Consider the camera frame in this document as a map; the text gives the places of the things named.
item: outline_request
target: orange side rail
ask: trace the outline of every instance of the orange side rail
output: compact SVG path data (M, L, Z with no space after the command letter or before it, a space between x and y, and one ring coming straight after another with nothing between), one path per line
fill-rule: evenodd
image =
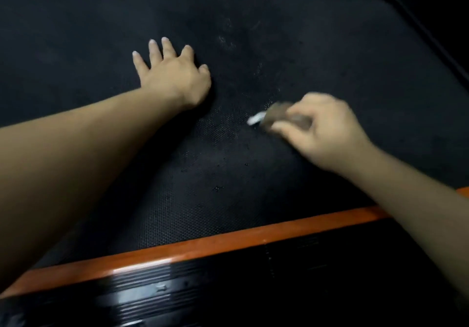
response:
M469 197L469 187L457 191ZM33 269L25 272L0 295L0 298L54 289L138 269L207 257L389 217L377 206L356 208L133 252Z

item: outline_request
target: treadmill belt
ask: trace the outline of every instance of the treadmill belt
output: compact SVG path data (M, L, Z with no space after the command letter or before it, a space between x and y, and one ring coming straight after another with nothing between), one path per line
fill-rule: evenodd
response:
M384 150L469 185L469 94L384 0L0 0L0 125L139 86L131 52L190 44L213 88L162 128L38 266L372 204L246 124L307 92L346 100Z

